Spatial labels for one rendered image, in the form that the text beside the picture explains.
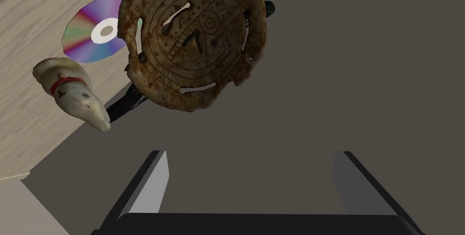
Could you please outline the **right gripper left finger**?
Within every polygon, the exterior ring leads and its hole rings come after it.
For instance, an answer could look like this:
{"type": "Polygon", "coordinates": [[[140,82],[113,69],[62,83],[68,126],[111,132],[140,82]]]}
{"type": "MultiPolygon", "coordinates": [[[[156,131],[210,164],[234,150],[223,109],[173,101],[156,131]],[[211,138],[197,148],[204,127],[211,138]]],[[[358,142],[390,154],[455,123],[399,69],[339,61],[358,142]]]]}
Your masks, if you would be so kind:
{"type": "Polygon", "coordinates": [[[128,213],[158,213],[168,180],[166,151],[153,151],[118,199],[116,218],[128,213]]]}

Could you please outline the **light wooden table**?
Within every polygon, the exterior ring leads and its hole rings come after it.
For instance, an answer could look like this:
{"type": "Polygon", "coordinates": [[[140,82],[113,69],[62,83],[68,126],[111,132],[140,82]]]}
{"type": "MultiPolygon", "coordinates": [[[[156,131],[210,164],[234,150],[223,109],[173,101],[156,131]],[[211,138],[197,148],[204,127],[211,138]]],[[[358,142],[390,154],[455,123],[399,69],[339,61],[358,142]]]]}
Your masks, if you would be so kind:
{"type": "Polygon", "coordinates": [[[63,56],[66,25],[92,1],[0,1],[0,181],[25,178],[82,124],[55,104],[32,69],[63,56]]]}

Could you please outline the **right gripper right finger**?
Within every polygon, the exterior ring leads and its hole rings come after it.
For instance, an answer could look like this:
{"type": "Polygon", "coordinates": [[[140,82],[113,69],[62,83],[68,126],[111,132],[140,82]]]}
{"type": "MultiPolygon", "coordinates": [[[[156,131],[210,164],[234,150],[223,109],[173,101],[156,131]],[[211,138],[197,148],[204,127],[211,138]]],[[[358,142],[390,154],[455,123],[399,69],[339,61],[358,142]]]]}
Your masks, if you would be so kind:
{"type": "Polygon", "coordinates": [[[349,151],[337,151],[332,180],[350,215],[398,215],[406,212],[349,151]]]}

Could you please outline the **rusty round metal clock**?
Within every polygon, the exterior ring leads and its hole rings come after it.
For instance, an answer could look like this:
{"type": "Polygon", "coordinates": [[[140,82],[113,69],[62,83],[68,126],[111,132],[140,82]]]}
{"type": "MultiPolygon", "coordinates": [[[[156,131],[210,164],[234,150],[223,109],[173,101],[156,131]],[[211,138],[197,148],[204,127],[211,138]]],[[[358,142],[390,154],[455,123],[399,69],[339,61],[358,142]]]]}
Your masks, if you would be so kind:
{"type": "Polygon", "coordinates": [[[208,108],[233,82],[249,79],[263,57],[266,0],[122,0],[118,37],[131,81],[107,108],[112,122],[146,100],[174,110],[208,108]]]}

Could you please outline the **rainbow compact disc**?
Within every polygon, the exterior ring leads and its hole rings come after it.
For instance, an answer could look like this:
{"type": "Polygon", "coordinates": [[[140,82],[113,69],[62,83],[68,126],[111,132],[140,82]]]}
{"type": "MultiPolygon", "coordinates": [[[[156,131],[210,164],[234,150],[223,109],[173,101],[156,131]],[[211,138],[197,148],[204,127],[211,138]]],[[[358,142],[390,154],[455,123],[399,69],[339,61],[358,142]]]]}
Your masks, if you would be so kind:
{"type": "Polygon", "coordinates": [[[121,1],[94,0],[81,8],[64,30],[64,54],[78,63],[92,63],[125,47],[126,43],[117,37],[121,1]]]}

